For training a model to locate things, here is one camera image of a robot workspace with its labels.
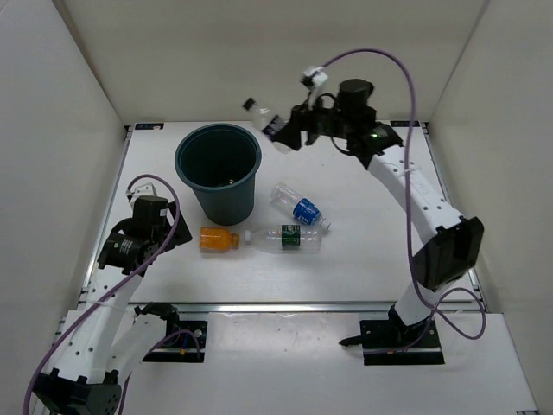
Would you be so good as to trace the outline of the clear bottle black label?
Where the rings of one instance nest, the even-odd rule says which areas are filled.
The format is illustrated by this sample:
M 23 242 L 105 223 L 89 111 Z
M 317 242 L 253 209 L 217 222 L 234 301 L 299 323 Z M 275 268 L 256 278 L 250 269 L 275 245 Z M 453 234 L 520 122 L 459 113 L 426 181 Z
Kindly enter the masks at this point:
M 260 131 L 273 146 L 283 154 L 291 152 L 291 148 L 275 140 L 276 134 L 286 125 L 286 121 L 268 107 L 260 105 L 254 98 L 248 98 L 243 108 L 250 114 L 254 128 Z

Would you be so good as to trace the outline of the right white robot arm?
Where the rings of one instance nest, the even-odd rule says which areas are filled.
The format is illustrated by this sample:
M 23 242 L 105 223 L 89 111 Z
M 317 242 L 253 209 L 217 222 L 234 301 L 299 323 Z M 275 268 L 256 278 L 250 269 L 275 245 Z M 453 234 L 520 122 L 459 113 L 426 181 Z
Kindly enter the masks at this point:
M 292 108 L 289 121 L 269 128 L 274 143 L 299 150 L 320 137 L 345 140 L 343 154 L 357 158 L 380 181 L 406 213 L 407 232 L 417 233 L 422 247 L 409 252 L 412 283 L 391 307 L 388 335 L 397 345 L 415 340 L 420 328 L 438 311 L 455 282 L 474 267 L 484 226 L 451 206 L 410 160 L 409 139 L 378 122 L 368 99 L 372 83 L 350 79 L 340 83 L 331 107 L 323 104 L 320 74 L 306 76 L 306 101 Z

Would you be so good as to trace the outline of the orange plastic bottle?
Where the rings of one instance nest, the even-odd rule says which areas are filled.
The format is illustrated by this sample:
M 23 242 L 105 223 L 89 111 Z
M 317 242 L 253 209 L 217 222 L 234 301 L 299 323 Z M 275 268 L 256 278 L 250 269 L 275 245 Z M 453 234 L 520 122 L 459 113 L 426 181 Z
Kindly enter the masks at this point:
M 227 251 L 237 249 L 240 244 L 238 233 L 230 233 L 224 228 L 202 227 L 200 229 L 200 249 Z

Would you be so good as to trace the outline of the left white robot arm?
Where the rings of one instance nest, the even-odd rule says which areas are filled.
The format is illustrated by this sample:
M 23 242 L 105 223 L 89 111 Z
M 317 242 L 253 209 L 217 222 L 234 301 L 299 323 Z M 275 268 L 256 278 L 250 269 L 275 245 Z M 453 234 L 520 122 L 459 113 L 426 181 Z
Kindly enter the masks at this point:
M 133 309 L 136 321 L 116 337 L 129 301 L 147 268 L 163 253 L 190 242 L 180 203 L 156 195 L 135 198 L 132 216 L 111 230 L 97 259 L 100 270 L 120 275 L 92 282 L 88 305 L 61 334 L 31 382 L 35 396 L 53 414 L 113 414 L 124 383 L 151 350 L 181 336 L 178 311 L 169 303 Z

